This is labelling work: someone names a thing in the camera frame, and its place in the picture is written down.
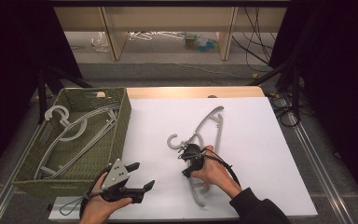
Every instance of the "human arm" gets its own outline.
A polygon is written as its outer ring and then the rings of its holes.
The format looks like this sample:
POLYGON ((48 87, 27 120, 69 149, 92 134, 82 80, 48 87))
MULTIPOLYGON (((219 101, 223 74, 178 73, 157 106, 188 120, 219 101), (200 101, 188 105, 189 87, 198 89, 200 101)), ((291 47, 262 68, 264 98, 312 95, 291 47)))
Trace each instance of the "human arm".
MULTIPOLYGON (((95 184, 94 189, 100 189, 103 183, 104 178, 107 176, 107 173, 103 174, 95 184)), ((82 218, 80 219, 79 224, 100 224, 104 223, 112 213, 114 213, 119 208, 127 206, 132 203, 131 198, 120 199, 116 202, 107 202, 101 195, 93 196, 89 199, 86 208, 84 209, 82 218)))
MULTIPOLYGON (((206 149, 206 155, 213 156, 213 147, 206 149)), ((258 200, 250 188, 242 190, 218 161, 205 158, 202 169, 193 171, 191 176, 203 180, 204 187, 212 184, 224 191, 231 198, 230 204, 240 216, 240 223, 290 223, 275 203, 258 200)))

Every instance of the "person's right hand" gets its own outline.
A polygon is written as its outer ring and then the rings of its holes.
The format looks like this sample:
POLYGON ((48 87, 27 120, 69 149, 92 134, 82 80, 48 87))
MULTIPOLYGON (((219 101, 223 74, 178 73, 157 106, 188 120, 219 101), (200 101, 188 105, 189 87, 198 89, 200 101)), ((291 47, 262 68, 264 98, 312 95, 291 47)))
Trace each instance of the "person's right hand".
MULTIPOLYGON (((207 146, 206 149, 213 151, 213 146, 207 146)), ((213 156, 213 153, 206 151, 206 155, 213 156)), ((241 187, 228 174, 226 168, 218 161, 204 158, 202 169, 191 172, 191 176, 199 178, 204 182, 204 187, 213 184, 224 191, 230 198, 234 198, 241 191, 241 187)))

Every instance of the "gray carpet floor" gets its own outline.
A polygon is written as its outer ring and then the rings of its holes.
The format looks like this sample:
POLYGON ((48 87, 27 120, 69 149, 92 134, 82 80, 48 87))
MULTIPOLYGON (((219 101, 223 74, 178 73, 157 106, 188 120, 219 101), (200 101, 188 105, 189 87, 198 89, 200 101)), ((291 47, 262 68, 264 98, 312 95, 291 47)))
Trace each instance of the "gray carpet floor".
MULTIPOLYGON (((80 64, 84 80, 95 87, 158 87, 158 86, 238 86, 247 85, 254 72, 247 65, 237 64, 80 64)), ((264 93, 275 92, 277 77, 261 86, 264 93)), ((63 81, 66 87, 74 84, 63 81)), ((28 141, 31 139, 38 120, 38 102, 33 98, 21 126, 13 137, 10 146, 0 160, 0 188, 6 183, 28 141)), ((358 223, 358 186, 345 164, 333 156, 334 148, 318 119, 312 116, 311 108, 301 108, 301 123, 305 127, 312 144, 336 185, 355 223, 358 223)), ((292 152, 299 172, 305 182, 319 215, 317 217, 292 217, 293 223, 339 223, 321 184, 310 165, 294 128, 282 127, 283 135, 292 152)), ((1 223, 52 223, 48 220, 48 205, 53 198, 34 198, 16 190, 1 223)))

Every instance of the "floor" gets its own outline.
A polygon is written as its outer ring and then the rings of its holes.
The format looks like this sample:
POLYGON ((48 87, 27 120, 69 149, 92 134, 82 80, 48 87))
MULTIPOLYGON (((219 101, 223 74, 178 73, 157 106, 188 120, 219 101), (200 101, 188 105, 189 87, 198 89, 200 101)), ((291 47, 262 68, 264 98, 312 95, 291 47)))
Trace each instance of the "floor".
MULTIPOLYGON (((220 54, 214 49, 200 52, 187 47, 183 40, 176 38, 183 33, 178 32, 152 34, 134 37, 126 43, 122 57, 113 62, 110 54, 97 52, 91 45, 92 40, 99 38, 98 33, 66 33, 68 41, 78 62, 84 80, 93 86, 235 86, 247 85, 257 76, 262 76, 270 70, 256 57, 247 55, 244 49, 235 42, 232 43, 227 61, 220 60, 220 54)), ((194 33, 216 39, 213 33, 194 33)), ((251 34, 235 34, 236 40, 247 47, 249 41, 245 36, 251 34)), ((263 44, 273 47, 276 34, 262 34, 263 44)), ((256 56, 267 60, 261 47, 255 43, 249 45, 249 50, 256 56)), ((265 94, 275 93, 274 84, 278 77, 263 83, 261 88, 265 94)), ((65 82, 66 87, 74 86, 65 82)), ((358 186, 354 182, 345 164, 333 155, 334 147, 325 134, 318 119, 312 115, 307 99, 302 95, 300 103, 301 122, 296 127, 286 127, 293 117, 282 118, 282 132, 292 152, 299 172, 310 193, 319 215, 317 217, 291 217, 293 223, 358 223, 358 186), (309 142, 299 138, 306 135, 309 142), (324 173, 318 172, 312 153, 316 153, 324 173), (325 188, 325 183, 331 183, 337 195, 349 211, 349 219, 337 215, 337 208, 332 196, 325 188)), ((271 98, 271 106, 283 106, 283 99, 271 98)), ((35 96, 29 103, 29 110, 23 117, 17 134, 0 160, 0 192, 10 189, 13 193, 7 203, 0 204, 0 223, 52 223, 48 220, 49 205, 53 198, 34 198, 26 193, 11 189, 6 185, 15 170, 21 155, 32 139, 38 121, 38 102, 35 96)))

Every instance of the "black sleeve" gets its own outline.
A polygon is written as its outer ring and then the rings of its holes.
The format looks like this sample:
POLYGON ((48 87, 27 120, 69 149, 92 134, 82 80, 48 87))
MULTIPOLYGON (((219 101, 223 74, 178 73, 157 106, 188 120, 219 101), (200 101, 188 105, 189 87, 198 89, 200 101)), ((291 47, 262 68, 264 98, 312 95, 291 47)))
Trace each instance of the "black sleeve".
POLYGON ((269 199, 258 200, 251 189, 245 189, 229 203, 240 216, 240 223, 290 223, 275 203, 269 199))

